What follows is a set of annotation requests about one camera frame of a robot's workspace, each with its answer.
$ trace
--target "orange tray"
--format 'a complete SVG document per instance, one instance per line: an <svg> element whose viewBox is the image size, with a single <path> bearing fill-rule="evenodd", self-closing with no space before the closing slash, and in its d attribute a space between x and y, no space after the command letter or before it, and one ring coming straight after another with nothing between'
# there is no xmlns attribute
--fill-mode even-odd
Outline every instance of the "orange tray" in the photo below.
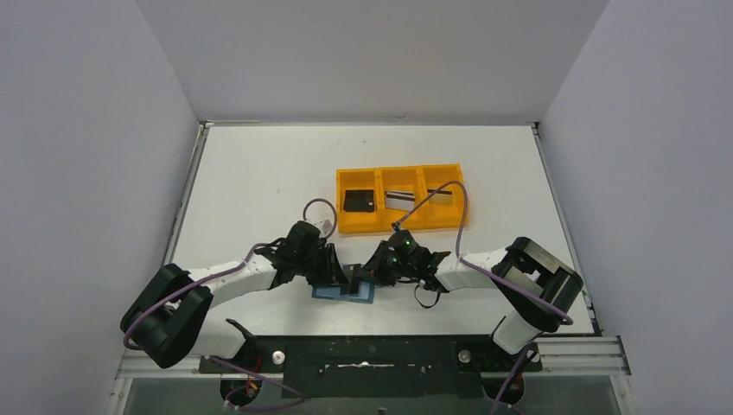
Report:
<svg viewBox="0 0 733 415"><path fill-rule="evenodd" d="M457 180L463 182L460 164L432 164L408 167L380 167L376 169L336 170L336 210L339 215L339 233L387 232L392 223L406 211L390 209L385 205L386 191L405 191L415 195L415 203L427 197L428 189ZM372 190L373 212L347 212L344 199L347 190ZM405 229L437 229L458 227L463 211L463 193L455 184L445 190L452 192L438 202L431 199L403 223Z"/></svg>

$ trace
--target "white wall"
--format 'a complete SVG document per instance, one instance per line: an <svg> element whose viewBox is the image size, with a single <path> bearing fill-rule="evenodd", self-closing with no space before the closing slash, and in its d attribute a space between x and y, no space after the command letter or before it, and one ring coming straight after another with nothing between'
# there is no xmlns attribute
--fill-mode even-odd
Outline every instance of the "white wall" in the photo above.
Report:
<svg viewBox="0 0 733 415"><path fill-rule="evenodd" d="M733 5L612 0L541 124L642 413L733 412Z"/></svg>
<svg viewBox="0 0 733 415"><path fill-rule="evenodd" d="M132 0L0 3L0 412L100 413L197 121Z"/></svg>
<svg viewBox="0 0 733 415"><path fill-rule="evenodd" d="M608 0L137 0L200 119L538 121Z"/></svg>

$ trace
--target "screw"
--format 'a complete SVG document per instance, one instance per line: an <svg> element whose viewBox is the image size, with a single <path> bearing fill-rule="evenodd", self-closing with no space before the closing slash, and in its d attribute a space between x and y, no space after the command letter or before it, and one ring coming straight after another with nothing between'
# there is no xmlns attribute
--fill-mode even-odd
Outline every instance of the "screw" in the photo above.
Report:
<svg viewBox="0 0 733 415"><path fill-rule="evenodd" d="M276 365L282 365L285 362L285 353L280 350L272 354L272 363Z"/></svg>
<svg viewBox="0 0 733 415"><path fill-rule="evenodd" d="M458 352L458 361L461 363L469 363L471 362L471 352L468 350L461 350Z"/></svg>

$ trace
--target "white table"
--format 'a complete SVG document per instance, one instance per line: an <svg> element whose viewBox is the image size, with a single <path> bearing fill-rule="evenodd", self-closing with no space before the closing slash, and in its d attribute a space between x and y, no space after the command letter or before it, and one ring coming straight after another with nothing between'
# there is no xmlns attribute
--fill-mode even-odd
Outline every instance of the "white table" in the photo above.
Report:
<svg viewBox="0 0 733 415"><path fill-rule="evenodd" d="M534 239L573 266L529 126L213 126L173 262L186 268L241 259L256 242L283 237L315 197L335 198L336 169L460 163L471 201L465 252ZM309 215L331 213L314 205ZM456 231L416 231L432 251L452 251ZM364 263L388 235L331 241L342 264ZM304 278L224 303L212 317L231 317L255 335L490 334L511 305L497 290L459 290L433 309L415 302L412 285L379 288L373 304L316 300ZM418 292L432 302L434 293ZM558 333L593 333L585 301Z"/></svg>

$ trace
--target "metal frame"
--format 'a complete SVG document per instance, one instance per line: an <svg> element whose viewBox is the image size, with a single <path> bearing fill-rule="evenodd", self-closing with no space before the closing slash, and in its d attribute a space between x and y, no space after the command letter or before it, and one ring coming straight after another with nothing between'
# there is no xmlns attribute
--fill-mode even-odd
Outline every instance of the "metal frame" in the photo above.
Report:
<svg viewBox="0 0 733 415"><path fill-rule="evenodd" d="M581 275L580 262L577 258L575 246L570 236L570 230L565 220L563 209L560 205L558 195L551 179L550 172L545 161L545 154L542 150L541 140L536 123L527 123L532 128L535 143L538 148L539 157L545 170L545 176L550 185L552 198L558 211L565 239L567 241L574 267ZM366 119L361 122L341 122L339 120L305 121L305 122L281 122L277 120L249 120L249 121L207 121L201 123L199 133L195 140L194 150L188 166L188 173L181 203L175 215L171 229L168 247L166 249L164 263L170 262L175 254L175 249L180 236L183 220L185 219L188 201L193 191L194 182L201 164L208 133L213 126L246 126L246 125L506 125L506 124L485 124L476 120L466 119L452 120L450 123L435 122L435 120L418 120L407 117L375 118ZM583 295L591 313L591 319L597 324L595 311L586 290ZM628 384L627 376L631 374L626 354L623 349L620 337L601 336L601 330L596 331L599 336L588 335L549 335L539 337L536 343L539 346L539 355L542 359L543 369L540 372L525 373L525 376L609 376L615 391L616 400L619 404L621 415L635 415L634 397ZM146 354L142 352L126 351L117 373L114 387L110 392L110 401L107 406L107 415L121 415L124 412L126 401L129 397L132 380L135 378L156 378L156 379L185 379L185 378L213 378L213 379L242 379L246 375L236 373L199 373L200 357L189 356L183 361L168 369L159 368ZM263 373L273 379L281 379L282 373ZM506 376L506 373L482 373L483 377Z"/></svg>

